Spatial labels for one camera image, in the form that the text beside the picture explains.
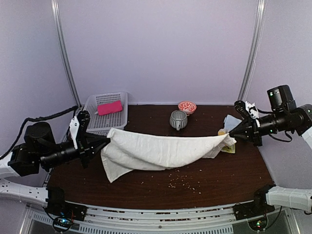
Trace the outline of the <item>pink microfibre towel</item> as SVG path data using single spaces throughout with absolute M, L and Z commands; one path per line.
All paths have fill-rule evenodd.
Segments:
M 117 113 L 122 110 L 123 108 L 120 100 L 112 103 L 102 104 L 97 107 L 97 113 L 99 116 Z

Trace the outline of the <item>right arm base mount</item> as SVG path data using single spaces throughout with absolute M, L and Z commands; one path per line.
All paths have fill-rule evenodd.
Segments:
M 250 219 L 256 216 L 264 216 L 275 211 L 275 207 L 271 205 L 257 206 L 254 201 L 247 203 L 236 203 L 233 206 L 233 212 L 236 220 Z

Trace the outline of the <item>beige towel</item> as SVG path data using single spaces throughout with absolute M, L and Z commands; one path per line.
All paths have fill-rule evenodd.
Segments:
M 229 134 L 206 137 L 154 136 L 112 128 L 110 143 L 101 150 L 109 182 L 133 171 L 163 171 L 201 158 L 215 158 L 222 147 L 236 141 Z

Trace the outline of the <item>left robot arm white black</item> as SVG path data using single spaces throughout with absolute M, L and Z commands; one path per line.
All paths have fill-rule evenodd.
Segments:
M 24 135 L 24 143 L 13 147 L 9 154 L 0 160 L 0 177 L 23 177 L 37 174 L 40 168 L 45 171 L 80 160 L 83 168 L 87 168 L 91 159 L 110 143 L 105 136 L 87 133 L 79 127 L 71 140 L 57 144 L 52 129 L 47 122 L 29 125 Z M 86 207 L 75 205 L 65 200 L 65 192 L 59 187 L 45 189 L 4 184 L 2 194 L 9 198 L 21 199 L 40 205 L 49 214 L 82 220 Z

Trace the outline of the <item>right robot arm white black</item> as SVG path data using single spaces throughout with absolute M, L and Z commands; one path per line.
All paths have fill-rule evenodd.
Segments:
M 237 100 L 235 110 L 243 120 L 229 131 L 236 139 L 251 142 L 254 146 L 263 145 L 262 138 L 291 143 L 292 134 L 302 137 L 308 146 L 312 145 L 312 106 L 297 106 L 288 85 L 280 85 L 267 90 L 271 105 L 268 112 L 262 111 L 255 104 Z M 284 188 L 266 185 L 254 193 L 250 211 L 260 215 L 274 210 L 275 206 L 301 210 L 307 215 L 312 213 L 311 189 Z

